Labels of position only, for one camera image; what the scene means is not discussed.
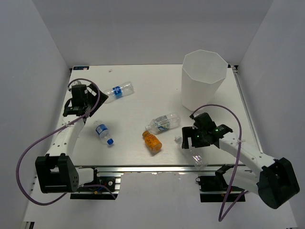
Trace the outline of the Aquafina bottle white cap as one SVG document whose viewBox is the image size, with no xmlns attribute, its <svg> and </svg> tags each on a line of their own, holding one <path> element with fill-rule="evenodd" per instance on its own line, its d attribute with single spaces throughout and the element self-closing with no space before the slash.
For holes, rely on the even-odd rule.
<svg viewBox="0 0 305 229">
<path fill-rule="evenodd" d="M 117 99 L 133 94 L 134 88 L 132 82 L 128 81 L 111 89 L 105 90 L 103 93 L 108 96 L 108 99 L 105 101 L 105 103 L 108 104 Z"/>
</svg>

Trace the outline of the clear unlabelled plastic bottle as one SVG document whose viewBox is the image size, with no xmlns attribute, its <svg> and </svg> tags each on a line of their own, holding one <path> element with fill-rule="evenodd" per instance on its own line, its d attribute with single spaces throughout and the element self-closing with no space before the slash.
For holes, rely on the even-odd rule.
<svg viewBox="0 0 305 229">
<path fill-rule="evenodd" d="M 190 147 L 188 149 L 182 148 L 183 138 L 181 136 L 176 136 L 174 138 L 177 148 L 181 155 L 195 168 L 199 171 L 203 171 L 208 165 L 208 162 L 204 159 L 202 148 Z"/>
</svg>

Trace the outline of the clear bottle white green label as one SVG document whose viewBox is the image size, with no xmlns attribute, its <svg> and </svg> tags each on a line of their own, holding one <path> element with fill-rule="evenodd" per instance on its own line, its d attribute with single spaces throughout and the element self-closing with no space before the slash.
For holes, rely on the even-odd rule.
<svg viewBox="0 0 305 229">
<path fill-rule="evenodd" d="M 145 127 L 145 130 L 153 134 L 159 134 L 179 127 L 180 123 L 180 115 L 177 112 L 174 112 L 152 119 Z"/>
</svg>

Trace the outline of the clear bottle blue cap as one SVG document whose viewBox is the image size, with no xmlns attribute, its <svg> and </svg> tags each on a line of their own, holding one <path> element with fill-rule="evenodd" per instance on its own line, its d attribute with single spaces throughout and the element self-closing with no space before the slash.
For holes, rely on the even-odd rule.
<svg viewBox="0 0 305 229">
<path fill-rule="evenodd" d="M 95 121 L 94 127 L 95 133 L 103 145 L 112 146 L 114 144 L 114 140 L 105 124 L 103 124 L 101 121 Z"/>
</svg>

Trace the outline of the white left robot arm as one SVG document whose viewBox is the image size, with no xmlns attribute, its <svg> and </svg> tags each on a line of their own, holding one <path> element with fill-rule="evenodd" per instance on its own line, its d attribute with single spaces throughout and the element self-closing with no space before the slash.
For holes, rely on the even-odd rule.
<svg viewBox="0 0 305 229">
<path fill-rule="evenodd" d="M 100 187 L 94 168 L 76 167 L 71 159 L 76 141 L 88 117 L 108 99 L 95 84 L 76 84 L 63 109 L 61 130 L 44 156 L 37 157 L 35 168 L 42 193 L 74 193 L 82 185 L 89 190 Z"/>
</svg>

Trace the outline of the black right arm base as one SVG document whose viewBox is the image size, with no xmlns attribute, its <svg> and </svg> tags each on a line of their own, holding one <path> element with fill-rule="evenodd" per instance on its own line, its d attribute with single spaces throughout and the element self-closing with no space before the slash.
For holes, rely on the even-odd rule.
<svg viewBox="0 0 305 229">
<path fill-rule="evenodd" d="M 195 179 L 200 187 L 201 203 L 221 203 L 224 200 L 229 182 L 225 181 L 223 174 L 233 167 L 223 165 L 216 171 L 203 172 Z"/>
</svg>

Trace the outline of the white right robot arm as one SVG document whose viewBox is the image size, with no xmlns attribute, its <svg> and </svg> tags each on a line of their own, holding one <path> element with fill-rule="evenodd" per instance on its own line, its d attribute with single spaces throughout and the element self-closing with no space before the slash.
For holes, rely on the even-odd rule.
<svg viewBox="0 0 305 229">
<path fill-rule="evenodd" d="M 216 146 L 248 167 L 246 171 L 223 165 L 216 170 L 214 179 L 220 190 L 227 190 L 233 184 L 257 194 L 272 209 L 279 208 L 300 191 L 289 160 L 275 159 L 240 141 L 230 127 L 217 126 L 208 113 L 194 117 L 193 126 L 183 127 L 182 135 L 183 149 Z"/>
</svg>

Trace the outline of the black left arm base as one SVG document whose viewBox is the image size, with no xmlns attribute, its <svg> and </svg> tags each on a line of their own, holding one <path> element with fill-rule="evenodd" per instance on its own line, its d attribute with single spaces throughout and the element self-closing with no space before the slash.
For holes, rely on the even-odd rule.
<svg viewBox="0 0 305 229">
<path fill-rule="evenodd" d="M 122 173 L 93 168 L 93 177 L 71 193 L 72 200 L 115 200 L 118 196 Z"/>
</svg>

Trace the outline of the white octagonal bin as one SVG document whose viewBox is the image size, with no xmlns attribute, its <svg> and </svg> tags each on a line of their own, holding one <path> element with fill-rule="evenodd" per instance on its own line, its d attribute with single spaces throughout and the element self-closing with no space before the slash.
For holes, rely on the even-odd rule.
<svg viewBox="0 0 305 229">
<path fill-rule="evenodd" d="M 226 78 L 228 63 L 216 52 L 197 50 L 182 65 L 182 105 L 194 111 L 207 104 Z"/>
</svg>

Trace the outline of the blue table edge label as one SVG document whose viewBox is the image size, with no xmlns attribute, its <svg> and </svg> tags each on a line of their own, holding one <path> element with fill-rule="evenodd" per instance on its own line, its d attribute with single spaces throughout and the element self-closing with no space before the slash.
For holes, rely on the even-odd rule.
<svg viewBox="0 0 305 229">
<path fill-rule="evenodd" d="M 88 70 L 89 66 L 74 66 L 73 71 L 83 71 L 83 70 Z"/>
</svg>

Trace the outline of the orange plastic bottle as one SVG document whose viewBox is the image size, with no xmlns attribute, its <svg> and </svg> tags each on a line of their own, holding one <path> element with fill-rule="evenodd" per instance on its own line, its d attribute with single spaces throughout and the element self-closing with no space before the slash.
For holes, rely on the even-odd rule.
<svg viewBox="0 0 305 229">
<path fill-rule="evenodd" d="M 160 152 L 162 148 L 162 143 L 155 135 L 151 134 L 149 131 L 145 131 L 143 132 L 142 137 L 150 152 L 154 154 Z"/>
</svg>

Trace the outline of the aluminium table rail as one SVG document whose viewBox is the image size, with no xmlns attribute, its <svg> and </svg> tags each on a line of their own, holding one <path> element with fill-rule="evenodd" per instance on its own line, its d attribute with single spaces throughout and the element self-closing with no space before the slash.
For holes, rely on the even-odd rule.
<svg viewBox="0 0 305 229">
<path fill-rule="evenodd" d="M 234 78 L 235 78 L 235 81 L 236 81 L 236 85 L 237 85 L 237 88 L 238 88 L 238 91 L 239 91 L 239 94 L 240 94 L 240 97 L 241 97 L 241 100 L 242 100 L 242 103 L 243 103 L 243 106 L 244 106 L 245 114 L 246 114 L 250 129 L 251 129 L 251 132 L 252 132 L 252 136 L 254 138 L 255 146 L 260 150 L 260 152 L 263 152 L 262 145 L 261 145 L 260 139 L 258 137 L 258 133 L 256 131 L 256 127 L 254 125 L 254 122 L 253 122 L 253 119 L 252 119 L 252 116 L 251 116 L 251 113 L 250 113 L 250 110 L 249 110 L 249 106 L 248 106 L 247 101 L 245 99 L 245 93 L 244 93 L 244 91 L 241 87 L 241 84 L 240 84 L 240 78 L 239 78 L 239 73 L 238 73 L 238 65 L 228 64 L 228 68 L 232 69 L 232 72 L 233 72 L 233 75 L 234 75 Z"/>
</svg>

